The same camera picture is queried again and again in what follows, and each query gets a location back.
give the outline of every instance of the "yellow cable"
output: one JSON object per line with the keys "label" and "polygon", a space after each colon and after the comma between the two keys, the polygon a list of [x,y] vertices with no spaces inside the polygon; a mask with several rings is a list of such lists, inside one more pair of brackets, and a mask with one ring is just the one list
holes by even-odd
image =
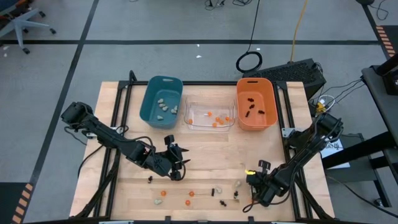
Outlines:
{"label": "yellow cable", "polygon": [[308,0],[305,0],[303,9],[301,10],[300,18],[298,19],[298,23],[297,23],[296,29],[294,30],[294,37],[293,37],[293,44],[292,44],[292,55],[290,56],[290,62],[293,62],[294,44],[295,44],[295,42],[296,42],[296,34],[297,34],[297,30],[299,29],[301,20],[303,19],[303,16],[304,16],[304,12],[305,12],[305,8],[306,8],[306,6],[307,6],[307,3],[308,3]]}

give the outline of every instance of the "office chair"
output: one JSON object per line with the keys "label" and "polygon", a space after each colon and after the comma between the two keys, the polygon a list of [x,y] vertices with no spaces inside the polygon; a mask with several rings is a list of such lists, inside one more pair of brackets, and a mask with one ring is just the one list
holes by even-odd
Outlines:
{"label": "office chair", "polygon": [[[24,13],[20,16],[14,17],[11,12],[22,6],[23,4],[27,4],[27,0],[0,0],[0,19],[7,19],[9,23],[0,30],[0,37],[8,34],[12,30],[15,30],[17,34],[17,40],[19,47],[25,52],[25,54],[29,54],[30,51],[24,47],[24,39],[22,37],[22,31],[28,33],[29,31],[26,27],[50,27],[47,24],[42,24],[38,22],[28,21],[31,17],[36,14],[40,14],[41,17],[45,17],[45,14],[39,9],[33,9]],[[56,34],[57,32],[50,28],[50,32],[52,34]]]}

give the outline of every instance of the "orange bin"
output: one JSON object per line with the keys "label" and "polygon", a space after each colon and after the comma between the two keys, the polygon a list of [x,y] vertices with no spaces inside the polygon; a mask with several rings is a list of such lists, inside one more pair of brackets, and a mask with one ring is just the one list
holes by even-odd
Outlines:
{"label": "orange bin", "polygon": [[268,79],[242,78],[236,85],[236,91],[238,96],[238,123],[243,130],[262,131],[276,123],[278,114],[274,88]]}

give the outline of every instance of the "black floor line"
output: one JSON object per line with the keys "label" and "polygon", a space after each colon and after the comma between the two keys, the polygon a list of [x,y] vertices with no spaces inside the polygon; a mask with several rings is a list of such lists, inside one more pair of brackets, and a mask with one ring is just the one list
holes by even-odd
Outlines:
{"label": "black floor line", "polygon": [[377,29],[376,29],[376,22],[374,21],[374,19],[373,19],[373,16],[372,16],[372,14],[371,14],[371,11],[369,10],[369,8],[368,8],[368,6],[365,6],[365,5],[362,5],[362,8],[363,8],[363,10],[365,11],[365,14],[366,14],[366,17],[368,18],[368,20],[369,20],[369,23],[371,24],[371,27],[372,27],[372,30],[373,30],[373,32],[374,32],[374,35],[376,35],[376,37],[377,37],[377,41],[379,42],[379,44],[381,45],[381,49],[383,50],[383,53],[384,53],[384,56],[386,56],[386,59],[389,59],[390,58],[390,56],[389,56],[389,54],[388,54],[388,52],[387,52],[387,49],[384,47],[384,45],[382,44],[382,40],[381,40],[381,38],[380,38],[380,36],[379,36],[379,33],[377,32]]}
{"label": "black floor line", "polygon": [[[2,40],[2,44],[18,44]],[[24,40],[24,44],[79,44],[80,40]],[[249,44],[250,40],[84,40],[98,45]],[[253,40],[253,44],[291,45],[292,40]],[[379,45],[378,40],[296,40],[297,45]]]}
{"label": "black floor line", "polygon": [[37,181],[39,180],[39,176],[40,176],[40,173],[43,168],[44,160],[49,151],[50,143],[51,143],[52,137],[54,135],[55,128],[57,127],[58,120],[60,119],[61,110],[63,108],[63,104],[67,97],[67,93],[68,93],[70,84],[72,82],[72,78],[75,73],[77,63],[80,58],[81,50],[83,49],[83,46],[84,46],[84,40],[87,38],[88,30],[90,28],[91,22],[93,21],[93,17],[94,17],[94,13],[95,13],[95,10],[98,5],[98,1],[99,0],[94,0],[93,5],[91,6],[90,13],[88,14],[88,18],[87,18],[85,27],[83,29],[83,33],[81,34],[78,46],[76,48],[75,55],[73,56],[73,60],[70,64],[68,75],[65,79],[65,83],[63,84],[60,98],[58,99],[58,103],[55,107],[55,111],[52,116],[49,129],[47,130],[47,134],[45,135],[44,142],[43,142],[42,148],[39,153],[39,158],[36,161],[32,176],[30,178],[30,183],[32,183],[34,186],[36,186]]}

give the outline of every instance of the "clear plastic container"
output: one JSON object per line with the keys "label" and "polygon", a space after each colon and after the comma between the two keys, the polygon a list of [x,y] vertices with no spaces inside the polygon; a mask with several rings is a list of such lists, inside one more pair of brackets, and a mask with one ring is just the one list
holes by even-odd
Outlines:
{"label": "clear plastic container", "polygon": [[235,96],[187,96],[184,121],[191,130],[228,131],[235,123]]}

